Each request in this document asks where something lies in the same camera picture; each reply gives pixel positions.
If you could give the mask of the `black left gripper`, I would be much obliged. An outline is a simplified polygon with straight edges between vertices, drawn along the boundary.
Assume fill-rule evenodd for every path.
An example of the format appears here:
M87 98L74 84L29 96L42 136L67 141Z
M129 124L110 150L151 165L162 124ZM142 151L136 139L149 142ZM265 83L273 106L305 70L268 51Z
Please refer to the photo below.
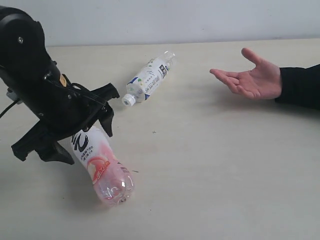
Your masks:
M44 162L73 165L73 157L58 141L90 129L96 121L109 137L113 136L115 113L109 101L120 97L114 85L108 83L88 90L79 83L71 83L55 62L32 64L27 70L27 106L39 121L11 146L15 157L25 161L35 151Z

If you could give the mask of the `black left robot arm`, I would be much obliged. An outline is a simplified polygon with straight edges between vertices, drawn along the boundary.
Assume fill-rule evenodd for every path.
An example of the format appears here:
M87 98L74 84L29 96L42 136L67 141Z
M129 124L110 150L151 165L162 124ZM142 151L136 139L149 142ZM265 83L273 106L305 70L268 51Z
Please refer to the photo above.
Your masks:
M109 101L119 97L117 89L109 83L89 90L70 82L49 56L40 22L7 6L0 8L0 77L7 85L7 96L38 117L11 147L19 160L36 152L44 162L72 165L74 160L60 140L88 131L95 122L112 136L114 111Z

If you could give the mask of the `person's open hand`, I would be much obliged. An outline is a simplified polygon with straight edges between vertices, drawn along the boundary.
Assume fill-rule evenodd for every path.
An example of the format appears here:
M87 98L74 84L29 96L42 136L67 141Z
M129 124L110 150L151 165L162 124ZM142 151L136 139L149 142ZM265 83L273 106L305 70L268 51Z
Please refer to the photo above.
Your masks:
M229 90L251 100L274 100L282 93L280 67L260 57L248 48L241 54L255 67L242 72L212 68L209 72L225 84Z

